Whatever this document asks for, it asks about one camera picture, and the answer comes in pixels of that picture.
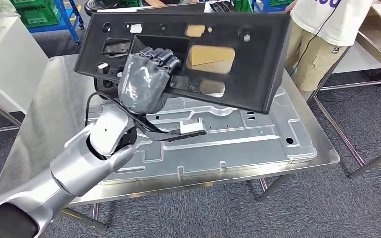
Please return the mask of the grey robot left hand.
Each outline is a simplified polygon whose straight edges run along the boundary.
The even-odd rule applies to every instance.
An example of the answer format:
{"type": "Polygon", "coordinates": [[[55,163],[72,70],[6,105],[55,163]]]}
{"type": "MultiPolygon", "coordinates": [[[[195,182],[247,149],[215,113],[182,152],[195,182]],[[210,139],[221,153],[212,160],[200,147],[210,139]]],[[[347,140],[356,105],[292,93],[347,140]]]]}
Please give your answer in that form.
{"type": "Polygon", "coordinates": [[[120,104],[136,114],[155,114],[167,97],[163,95],[172,73],[181,66],[181,60],[167,48],[146,47],[129,54],[120,82],[120,104]]]}

